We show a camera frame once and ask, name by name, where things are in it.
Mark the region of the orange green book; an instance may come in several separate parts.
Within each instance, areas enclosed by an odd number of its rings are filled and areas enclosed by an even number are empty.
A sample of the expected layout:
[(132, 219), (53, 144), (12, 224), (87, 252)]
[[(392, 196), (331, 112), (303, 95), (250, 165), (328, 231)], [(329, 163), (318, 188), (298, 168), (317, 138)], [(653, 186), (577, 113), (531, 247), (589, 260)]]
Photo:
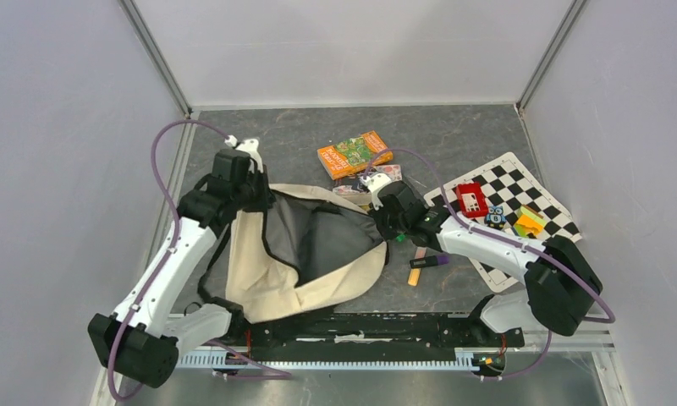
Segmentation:
[(340, 141), (317, 150), (319, 162), (331, 180), (345, 178), (366, 169), (368, 162), (388, 146), (376, 131)]

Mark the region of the beige canvas backpack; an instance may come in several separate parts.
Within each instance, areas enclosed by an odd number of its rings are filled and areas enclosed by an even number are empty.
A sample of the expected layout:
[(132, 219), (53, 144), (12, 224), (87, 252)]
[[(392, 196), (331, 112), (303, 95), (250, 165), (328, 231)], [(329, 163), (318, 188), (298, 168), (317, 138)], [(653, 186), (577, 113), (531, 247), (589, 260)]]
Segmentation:
[(222, 298), (202, 276), (208, 305), (241, 313), (252, 324), (320, 310), (366, 293), (381, 276), (388, 244), (374, 220), (333, 192), (303, 184), (269, 184), (270, 205), (238, 211), (215, 250), (228, 252)]

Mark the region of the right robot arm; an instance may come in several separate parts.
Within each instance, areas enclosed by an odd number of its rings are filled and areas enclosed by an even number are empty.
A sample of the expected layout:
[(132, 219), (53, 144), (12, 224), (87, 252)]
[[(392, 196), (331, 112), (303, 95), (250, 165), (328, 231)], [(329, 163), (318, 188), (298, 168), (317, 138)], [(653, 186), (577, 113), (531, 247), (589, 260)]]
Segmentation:
[(569, 337), (590, 321), (603, 303), (602, 282), (573, 241), (563, 236), (529, 239), (470, 221), (451, 206), (429, 206), (405, 181), (386, 175), (364, 177), (371, 195), (369, 214), (385, 239), (404, 235), (414, 245), (462, 255), (514, 278), (517, 293), (482, 301), (468, 323), (471, 339), (489, 345), (503, 332), (538, 323)]

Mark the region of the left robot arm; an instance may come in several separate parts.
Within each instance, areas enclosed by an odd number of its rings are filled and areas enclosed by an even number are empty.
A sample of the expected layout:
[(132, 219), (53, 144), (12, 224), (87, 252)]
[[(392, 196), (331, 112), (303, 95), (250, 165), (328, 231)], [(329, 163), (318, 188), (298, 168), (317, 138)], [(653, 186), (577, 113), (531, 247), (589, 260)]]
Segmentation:
[(174, 222), (140, 281), (110, 315), (96, 314), (88, 334), (109, 373), (158, 388), (179, 358), (213, 338), (236, 344), (245, 321), (225, 304), (204, 304), (170, 321), (175, 300), (201, 257), (228, 242), (230, 224), (245, 208), (269, 202), (267, 176), (255, 140), (220, 150), (212, 170), (181, 197)]

